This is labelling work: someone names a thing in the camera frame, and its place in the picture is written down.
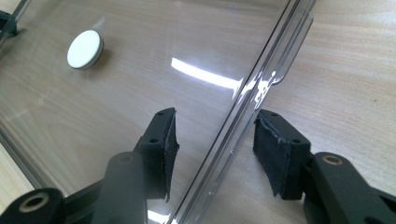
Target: transparent acrylic panel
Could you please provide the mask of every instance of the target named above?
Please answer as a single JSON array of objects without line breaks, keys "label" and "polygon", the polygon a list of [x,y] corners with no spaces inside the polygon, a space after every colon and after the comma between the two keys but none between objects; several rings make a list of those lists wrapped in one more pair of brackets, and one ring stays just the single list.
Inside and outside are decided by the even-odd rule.
[{"label": "transparent acrylic panel", "polygon": [[268,177],[252,150],[253,136],[254,128],[201,223],[306,224],[302,202],[282,201],[272,194]]},{"label": "transparent acrylic panel", "polygon": [[[226,119],[239,115],[235,105],[293,4],[32,1],[20,33],[0,48],[0,127],[11,155],[37,187],[68,195],[101,179],[108,159],[132,150],[157,111],[175,107],[171,199],[148,202],[166,219]],[[103,55],[90,69],[73,69],[67,50],[90,29],[104,39]]]},{"label": "transparent acrylic panel", "polygon": [[[251,129],[253,123],[257,118],[257,114],[261,109],[261,105],[263,99],[268,93],[270,87],[272,85],[278,84],[286,75],[289,67],[294,60],[298,49],[302,45],[304,38],[312,24],[313,17],[310,13],[315,1],[303,0],[292,2],[291,8],[293,8],[290,13],[287,10],[287,18],[281,27],[277,27],[276,29],[280,29],[278,36],[272,47],[270,49],[266,49],[272,51],[272,54],[263,54],[264,56],[260,57],[258,64],[262,64],[261,67],[256,67],[255,69],[259,70],[258,72],[253,71],[253,74],[257,74],[252,79],[252,85],[256,84],[255,87],[249,87],[250,84],[247,84],[246,87],[242,91],[252,90],[252,94],[249,97],[242,97],[238,99],[238,101],[245,101],[245,106],[239,108],[237,113],[241,113],[242,116],[237,116],[238,119],[232,121],[233,124],[230,125],[230,128],[226,131],[229,137],[226,137],[224,141],[220,142],[219,149],[216,151],[216,154],[213,156],[213,159],[205,162],[204,166],[207,165],[208,168],[205,171],[203,179],[201,180],[201,185],[194,192],[193,200],[189,202],[187,206],[187,212],[183,215],[182,220],[187,220],[187,223],[211,223],[216,219],[212,217],[207,217],[205,214],[207,211],[213,214],[212,209],[217,211],[215,214],[219,217],[226,217],[229,214],[229,211],[226,208],[227,206],[218,206],[221,202],[220,196],[218,196],[218,192],[224,194],[225,192],[233,192],[237,194],[239,192],[235,191],[237,189],[235,186],[230,186],[227,184],[222,184],[222,180],[227,177],[227,175],[234,176],[235,172],[231,172],[229,174],[229,170],[232,167],[233,160],[235,160],[236,155],[238,154],[240,147],[242,146],[245,136],[248,133],[248,130]],[[244,148],[240,157],[245,158],[248,155],[248,149]],[[252,183],[251,176],[249,175],[241,175],[238,177],[241,181],[245,181],[247,187],[250,183]],[[260,197],[251,197],[247,196],[247,201],[257,201]],[[234,214],[239,214],[243,216],[241,213],[245,212],[241,209],[236,209],[233,211]]]}]

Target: wooden table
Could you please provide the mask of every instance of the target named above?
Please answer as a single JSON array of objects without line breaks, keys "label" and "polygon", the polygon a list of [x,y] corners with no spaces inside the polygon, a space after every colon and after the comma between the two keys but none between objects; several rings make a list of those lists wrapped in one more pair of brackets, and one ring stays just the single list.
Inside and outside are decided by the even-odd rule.
[{"label": "wooden table", "polygon": [[[264,108],[293,124],[313,152],[343,155],[370,185],[396,195],[396,2],[318,0],[313,14],[293,66]],[[205,223],[305,223],[301,202],[273,197],[251,152],[252,136]],[[3,210],[32,187],[1,153]]]}]

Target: screw hole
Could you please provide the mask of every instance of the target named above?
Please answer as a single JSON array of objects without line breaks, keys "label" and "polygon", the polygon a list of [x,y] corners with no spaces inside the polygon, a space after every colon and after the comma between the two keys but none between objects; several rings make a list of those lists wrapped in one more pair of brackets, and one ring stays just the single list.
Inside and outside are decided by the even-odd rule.
[{"label": "screw hole", "polygon": [[374,217],[366,217],[366,218],[364,219],[364,221],[365,221],[367,224],[384,224],[382,221],[380,221],[380,220],[378,220],[378,219],[376,219],[376,218],[374,218]]},{"label": "screw hole", "polygon": [[23,201],[20,205],[20,212],[22,213],[30,213],[33,212],[42,206],[44,206],[50,199],[50,196],[47,193],[41,192],[33,195]]},{"label": "screw hole", "polygon": [[132,156],[123,156],[119,158],[119,164],[126,164],[132,161]]},{"label": "screw hole", "polygon": [[343,161],[341,161],[338,157],[334,157],[334,156],[330,156],[330,155],[324,156],[324,157],[322,157],[322,159],[331,165],[342,165],[343,164]]}]

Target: white circular button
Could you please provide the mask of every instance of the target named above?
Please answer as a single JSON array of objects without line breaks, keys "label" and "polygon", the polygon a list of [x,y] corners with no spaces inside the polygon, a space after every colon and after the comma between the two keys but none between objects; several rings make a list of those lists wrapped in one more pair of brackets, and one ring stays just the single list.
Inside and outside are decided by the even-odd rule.
[{"label": "white circular button", "polygon": [[104,41],[96,31],[85,31],[70,45],[67,62],[73,68],[88,68],[99,59],[103,46]]}]

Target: wood grain surface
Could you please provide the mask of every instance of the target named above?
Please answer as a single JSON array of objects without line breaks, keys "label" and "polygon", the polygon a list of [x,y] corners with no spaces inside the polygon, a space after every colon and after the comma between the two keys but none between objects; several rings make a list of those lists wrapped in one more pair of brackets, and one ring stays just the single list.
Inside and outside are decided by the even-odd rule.
[{"label": "wood grain surface", "polygon": [[[169,215],[285,2],[32,1],[20,33],[0,51],[1,128],[45,178],[42,186],[68,195],[101,179],[111,156],[132,150],[157,111],[175,107],[182,147],[172,197],[148,205]],[[89,29],[105,40],[103,55],[91,69],[73,69],[67,50]]]},{"label": "wood grain surface", "polygon": [[12,14],[12,12],[14,12],[15,8],[18,6],[18,3],[20,2],[20,0],[2,0],[0,2],[1,4],[1,10],[5,11],[9,14]]},{"label": "wood grain surface", "polygon": [[[285,80],[271,89],[264,108],[293,124],[311,141],[314,152],[343,155],[369,184],[396,195],[396,2],[318,0],[313,14],[314,23],[299,54]],[[70,78],[89,88],[87,79]],[[75,90],[65,91],[73,96]],[[39,96],[31,97],[39,102]],[[80,114],[83,119],[90,117],[83,108]],[[112,122],[122,127],[124,119]],[[138,125],[143,128],[146,122]],[[126,128],[112,131],[122,138],[134,134]],[[301,202],[273,197],[252,153],[252,136],[253,132],[239,151],[204,223],[305,223]],[[181,165],[193,162],[190,157],[186,155],[186,164]],[[17,169],[9,157],[2,154],[0,160],[5,165],[0,167],[1,179],[8,179],[0,186],[9,190],[9,196],[1,197],[4,206],[30,186],[15,178]]]}]

